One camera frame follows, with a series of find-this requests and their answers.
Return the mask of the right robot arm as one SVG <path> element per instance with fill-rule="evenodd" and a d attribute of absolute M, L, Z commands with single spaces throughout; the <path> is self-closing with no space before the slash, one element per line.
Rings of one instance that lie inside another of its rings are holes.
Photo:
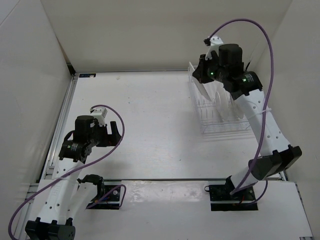
<path fill-rule="evenodd" d="M 302 156 L 301 148 L 292 146 L 277 125 L 257 74 L 244 70 L 242 55 L 238 44 L 211 43 L 192 73 L 198 90 L 207 100 L 211 98 L 205 84 L 217 81 L 223 85 L 244 113 L 258 142 L 248 166 L 226 179 L 223 191 L 230 200 L 238 199 L 243 190 L 257 182 L 287 170 Z"/>

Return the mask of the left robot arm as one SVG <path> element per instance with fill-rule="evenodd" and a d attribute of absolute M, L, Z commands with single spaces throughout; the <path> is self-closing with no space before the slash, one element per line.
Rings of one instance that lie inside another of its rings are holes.
<path fill-rule="evenodd" d="M 102 176 L 79 177 L 94 147 L 116 148 L 121 142 L 123 137 L 115 121 L 110 122 L 110 128 L 108 133 L 104 114 L 76 118 L 74 130 L 63 139 L 55 179 L 46 187 L 48 197 L 35 220 L 26 223 L 25 232 L 31 240 L 73 240 L 77 213 L 94 207 L 113 193 L 106 191 Z"/>

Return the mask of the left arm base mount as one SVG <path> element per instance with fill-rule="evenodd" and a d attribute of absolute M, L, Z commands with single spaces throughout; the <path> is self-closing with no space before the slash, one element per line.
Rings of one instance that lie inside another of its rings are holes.
<path fill-rule="evenodd" d="M 121 180 L 105 180 L 104 191 L 87 205 L 89 210 L 119 210 L 127 193 Z"/>

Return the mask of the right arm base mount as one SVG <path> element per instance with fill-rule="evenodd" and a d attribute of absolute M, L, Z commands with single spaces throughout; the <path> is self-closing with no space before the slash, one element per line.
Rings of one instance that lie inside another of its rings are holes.
<path fill-rule="evenodd" d="M 231 195 L 226 184 L 218 181 L 206 185 L 204 191 L 209 193 L 212 212 L 258 211 L 258 204 L 254 202 L 256 195 L 252 186 Z"/>

